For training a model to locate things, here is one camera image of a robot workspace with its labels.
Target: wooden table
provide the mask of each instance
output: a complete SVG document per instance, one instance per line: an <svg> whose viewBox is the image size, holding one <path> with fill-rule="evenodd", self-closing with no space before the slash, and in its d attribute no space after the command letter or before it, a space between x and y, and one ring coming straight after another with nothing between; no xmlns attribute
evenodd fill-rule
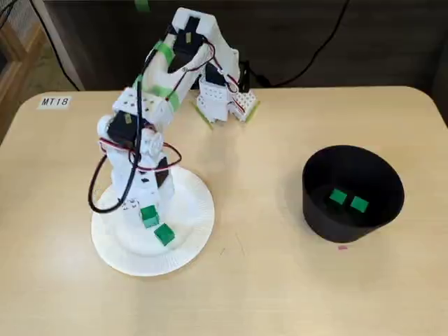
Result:
<svg viewBox="0 0 448 336"><path fill-rule="evenodd" d="M90 240L96 124L118 92L71 92L67 110L23 104L0 147L0 335L448 335L448 132L431 99L256 94L247 125L211 131L187 101L176 113L166 139L210 187L216 222L195 260L154 278L115 271ZM302 168L333 144L378 153L406 192L395 221L346 250L301 210Z"/></svg>

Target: green cube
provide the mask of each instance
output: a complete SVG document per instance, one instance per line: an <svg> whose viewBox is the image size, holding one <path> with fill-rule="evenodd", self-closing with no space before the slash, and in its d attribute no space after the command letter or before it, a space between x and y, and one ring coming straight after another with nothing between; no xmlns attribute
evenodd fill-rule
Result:
<svg viewBox="0 0 448 336"><path fill-rule="evenodd" d="M342 192L339 189L336 189L336 188L333 189L333 191L331 192L331 195L330 195L331 200L333 200L336 203L339 203L341 205L343 205L346 198L347 198L347 194L345 192Z"/></svg>
<svg viewBox="0 0 448 336"><path fill-rule="evenodd" d="M157 238L162 242L163 246L168 245L168 243L175 237L173 230L171 230L171 228L166 224L161 224L161 226L158 227L154 231L154 233L157 236Z"/></svg>
<svg viewBox="0 0 448 336"><path fill-rule="evenodd" d="M367 202L365 199L355 196L353 198L353 201L351 201L350 207L355 208L356 210L358 210L359 212L362 212L364 214L368 205L369 205L369 202Z"/></svg>
<svg viewBox="0 0 448 336"><path fill-rule="evenodd" d="M155 209L154 205L147 206L146 208L140 209L141 219L145 228L151 228L153 226L159 225L159 214Z"/></svg>

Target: paper plate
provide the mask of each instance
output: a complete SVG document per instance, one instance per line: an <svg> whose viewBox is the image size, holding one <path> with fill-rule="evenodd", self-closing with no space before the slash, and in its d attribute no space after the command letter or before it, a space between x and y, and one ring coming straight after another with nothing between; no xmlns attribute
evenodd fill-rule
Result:
<svg viewBox="0 0 448 336"><path fill-rule="evenodd" d="M130 225L120 208L112 213L93 213L92 241L99 256L112 268L140 277L152 277L177 270L199 254L209 240L215 221L211 193L204 182L192 172L171 169L174 196L164 223L174 231L176 238L163 246L154 235L154 229ZM117 201L112 186L98 201L101 208Z"/></svg>

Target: black cylindrical container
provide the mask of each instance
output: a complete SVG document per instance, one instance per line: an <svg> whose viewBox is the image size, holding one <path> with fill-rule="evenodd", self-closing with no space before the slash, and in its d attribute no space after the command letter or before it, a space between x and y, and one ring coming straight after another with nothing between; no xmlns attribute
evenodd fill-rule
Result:
<svg viewBox="0 0 448 336"><path fill-rule="evenodd" d="M303 214L324 239L352 242L391 222L405 191L397 172L378 155L354 146L313 154L302 175Z"/></svg>

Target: robotic arm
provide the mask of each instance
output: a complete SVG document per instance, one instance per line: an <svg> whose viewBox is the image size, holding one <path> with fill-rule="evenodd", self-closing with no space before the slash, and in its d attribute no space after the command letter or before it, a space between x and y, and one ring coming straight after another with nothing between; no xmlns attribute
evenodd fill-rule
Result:
<svg viewBox="0 0 448 336"><path fill-rule="evenodd" d="M169 73L174 53L190 60ZM241 121L247 119L257 101L251 91L239 91L239 72L239 53L225 42L215 17L178 9L164 41L159 41L147 56L143 76L138 78L141 82L127 87L113 104L114 115L105 115L97 125L101 149L113 166L113 188L116 195L125 196L121 202L126 221L146 228L163 222L174 194L169 168L181 156L164 143L162 133L198 78L197 107L209 122L226 121L229 112ZM143 120L139 119L139 104ZM143 124L139 126L141 144L137 148L139 121ZM179 159L169 164L164 146L174 150Z"/></svg>

